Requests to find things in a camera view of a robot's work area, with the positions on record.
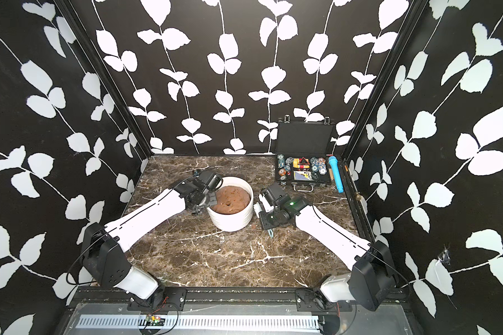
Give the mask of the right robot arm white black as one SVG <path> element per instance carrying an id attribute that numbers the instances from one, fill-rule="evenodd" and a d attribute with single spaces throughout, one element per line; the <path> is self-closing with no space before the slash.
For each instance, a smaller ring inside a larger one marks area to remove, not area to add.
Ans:
<path id="1" fill-rule="evenodd" d="M 261 190 L 254 211 L 264 230 L 292 224 L 332 251 L 351 272 L 329 276 L 319 286 L 323 303 L 356 302 L 375 311 L 397 285 L 391 252 L 345 230 L 301 196 L 290 196 L 278 184 Z"/>

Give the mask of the white ribbed ceramic pot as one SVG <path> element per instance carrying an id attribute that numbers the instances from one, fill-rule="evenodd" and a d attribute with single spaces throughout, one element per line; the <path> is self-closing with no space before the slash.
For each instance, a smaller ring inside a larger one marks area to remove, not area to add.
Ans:
<path id="1" fill-rule="evenodd" d="M 207 209 L 211 221 L 215 224 L 216 227 L 225 232 L 234 232 L 243 229 L 252 220 L 254 216 L 254 194 L 251 186 L 241 178 L 224 177 L 222 187 L 225 186 L 237 186 L 243 188 L 248 192 L 248 194 L 250 194 L 251 198 L 250 203 L 247 205 L 247 207 L 237 214 L 224 215 L 214 212 L 211 207 Z"/>

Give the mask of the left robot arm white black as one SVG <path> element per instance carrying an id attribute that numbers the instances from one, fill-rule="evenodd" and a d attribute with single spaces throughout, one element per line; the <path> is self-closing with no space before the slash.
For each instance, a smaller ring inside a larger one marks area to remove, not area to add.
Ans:
<path id="1" fill-rule="evenodd" d="M 186 210 L 198 212 L 217 203 L 216 191 L 223 177 L 204 170 L 174 183 L 146 205 L 102 226 L 85 229 L 80 264 L 102 288 L 118 288 L 143 301 L 163 293 L 155 277 L 133 266 L 126 252 L 165 220 Z"/>

